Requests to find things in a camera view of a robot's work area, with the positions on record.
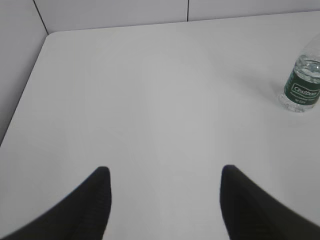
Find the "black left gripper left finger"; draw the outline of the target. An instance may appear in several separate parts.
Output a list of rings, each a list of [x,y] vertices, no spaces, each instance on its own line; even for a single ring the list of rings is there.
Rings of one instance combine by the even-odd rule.
[[[101,240],[112,207],[111,174],[95,169],[76,189],[5,240]]]

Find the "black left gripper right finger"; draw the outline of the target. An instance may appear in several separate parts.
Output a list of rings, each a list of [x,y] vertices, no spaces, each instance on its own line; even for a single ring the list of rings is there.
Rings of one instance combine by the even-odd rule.
[[[225,165],[219,203],[231,240],[318,240],[320,227],[255,184],[235,165]]]

